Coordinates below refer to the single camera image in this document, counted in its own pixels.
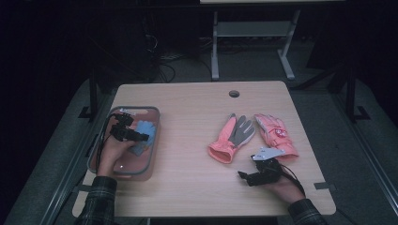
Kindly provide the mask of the blue knit glove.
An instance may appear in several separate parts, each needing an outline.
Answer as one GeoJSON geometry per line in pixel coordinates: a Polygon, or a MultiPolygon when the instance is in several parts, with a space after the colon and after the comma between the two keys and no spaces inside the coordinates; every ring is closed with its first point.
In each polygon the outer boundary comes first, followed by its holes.
{"type": "Polygon", "coordinates": [[[137,123],[135,130],[148,136],[147,141],[137,142],[133,147],[130,148],[130,151],[135,156],[139,157],[144,153],[144,151],[148,150],[152,146],[155,139],[156,128],[152,122],[140,120],[137,123]]]}

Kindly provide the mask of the black metal post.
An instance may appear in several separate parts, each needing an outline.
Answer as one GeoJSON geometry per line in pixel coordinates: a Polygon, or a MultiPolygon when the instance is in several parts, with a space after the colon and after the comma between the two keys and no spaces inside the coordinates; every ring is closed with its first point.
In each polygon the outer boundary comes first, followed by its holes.
{"type": "Polygon", "coordinates": [[[89,74],[89,105],[84,106],[79,114],[80,118],[88,118],[93,121],[98,113],[98,94],[95,69],[92,68],[89,74]]]}
{"type": "Polygon", "coordinates": [[[345,114],[352,123],[358,120],[370,120],[369,114],[362,106],[355,105],[357,72],[354,67],[348,70],[345,92],[345,114]]]}

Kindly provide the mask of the pink glove with gray palm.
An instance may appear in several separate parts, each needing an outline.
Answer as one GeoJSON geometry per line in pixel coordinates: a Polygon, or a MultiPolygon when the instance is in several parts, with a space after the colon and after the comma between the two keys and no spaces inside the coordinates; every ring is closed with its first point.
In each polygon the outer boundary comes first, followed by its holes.
{"type": "Polygon", "coordinates": [[[253,121],[245,115],[237,116],[231,113],[223,126],[216,142],[211,143],[207,151],[209,155],[220,163],[229,164],[235,153],[244,144],[248,143],[255,134],[253,121]]]}

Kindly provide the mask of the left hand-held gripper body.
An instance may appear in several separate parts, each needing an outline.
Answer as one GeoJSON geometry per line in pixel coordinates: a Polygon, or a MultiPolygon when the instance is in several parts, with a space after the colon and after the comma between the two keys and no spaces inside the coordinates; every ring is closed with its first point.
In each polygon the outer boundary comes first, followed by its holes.
{"type": "Polygon", "coordinates": [[[130,129],[133,118],[128,113],[115,113],[114,117],[116,123],[112,125],[110,134],[120,142],[123,142],[124,140],[137,141],[137,132],[133,129],[130,129]]]}

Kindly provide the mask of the person's right hand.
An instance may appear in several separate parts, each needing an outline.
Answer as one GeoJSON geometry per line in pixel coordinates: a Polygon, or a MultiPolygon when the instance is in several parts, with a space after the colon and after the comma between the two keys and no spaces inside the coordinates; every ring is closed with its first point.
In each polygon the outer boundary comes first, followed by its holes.
{"type": "Polygon", "coordinates": [[[288,204],[295,203],[305,198],[305,195],[300,189],[291,180],[285,177],[281,177],[276,183],[265,185],[265,188],[288,204]]]}

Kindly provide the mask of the clear bin with gray rim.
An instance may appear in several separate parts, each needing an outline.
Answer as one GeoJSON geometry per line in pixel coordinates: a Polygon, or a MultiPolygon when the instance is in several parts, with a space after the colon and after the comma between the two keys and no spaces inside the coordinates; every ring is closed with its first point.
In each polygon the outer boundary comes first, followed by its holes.
{"type": "Polygon", "coordinates": [[[118,106],[110,110],[105,122],[100,130],[98,138],[91,149],[89,160],[87,161],[87,168],[92,173],[96,173],[100,165],[100,156],[107,139],[113,135],[110,130],[113,124],[116,123],[115,113],[128,113],[133,122],[130,129],[135,130],[137,123],[142,121],[152,122],[156,128],[155,139],[152,146],[144,151],[144,153],[137,157],[130,148],[125,152],[122,157],[116,162],[114,167],[114,174],[119,179],[131,179],[135,181],[145,181],[152,175],[153,166],[156,157],[157,136],[160,132],[160,111],[156,107],[134,107],[134,106],[118,106]]]}

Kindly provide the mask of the pink glove with red logo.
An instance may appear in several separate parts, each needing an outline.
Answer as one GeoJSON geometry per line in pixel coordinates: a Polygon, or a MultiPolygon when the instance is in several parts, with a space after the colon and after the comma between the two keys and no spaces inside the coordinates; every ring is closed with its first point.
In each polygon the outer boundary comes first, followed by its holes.
{"type": "Polygon", "coordinates": [[[295,158],[299,155],[281,119],[262,113],[257,113],[254,118],[260,127],[260,134],[266,145],[271,148],[284,150],[284,154],[280,158],[295,158]]]}

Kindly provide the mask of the white metal stand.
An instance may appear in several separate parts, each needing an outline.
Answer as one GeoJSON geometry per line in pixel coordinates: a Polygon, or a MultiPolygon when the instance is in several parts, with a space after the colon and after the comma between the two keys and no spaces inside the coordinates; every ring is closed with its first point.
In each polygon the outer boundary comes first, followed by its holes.
{"type": "Polygon", "coordinates": [[[285,38],[285,43],[277,53],[288,80],[294,80],[295,74],[287,59],[287,54],[295,34],[300,10],[296,10],[290,21],[276,22],[220,22],[218,12],[213,13],[212,52],[211,52],[211,80],[220,78],[218,60],[219,38],[285,38]]]}

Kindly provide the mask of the person's left hand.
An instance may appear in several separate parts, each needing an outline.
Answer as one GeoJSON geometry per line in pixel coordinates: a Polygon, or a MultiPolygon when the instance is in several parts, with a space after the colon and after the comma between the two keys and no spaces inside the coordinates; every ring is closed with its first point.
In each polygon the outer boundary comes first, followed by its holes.
{"type": "Polygon", "coordinates": [[[134,141],[118,141],[115,137],[111,136],[107,139],[102,149],[99,160],[99,167],[97,169],[97,176],[114,175],[114,167],[116,162],[128,149],[135,145],[134,141]]]}

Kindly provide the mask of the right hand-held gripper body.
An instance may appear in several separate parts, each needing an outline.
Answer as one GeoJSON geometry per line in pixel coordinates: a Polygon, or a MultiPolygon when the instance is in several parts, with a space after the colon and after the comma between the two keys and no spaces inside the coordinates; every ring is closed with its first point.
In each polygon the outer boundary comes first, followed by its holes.
{"type": "Polygon", "coordinates": [[[282,149],[261,147],[256,154],[252,155],[255,167],[260,173],[260,185],[275,183],[280,179],[282,167],[276,157],[284,153],[282,149]]]}

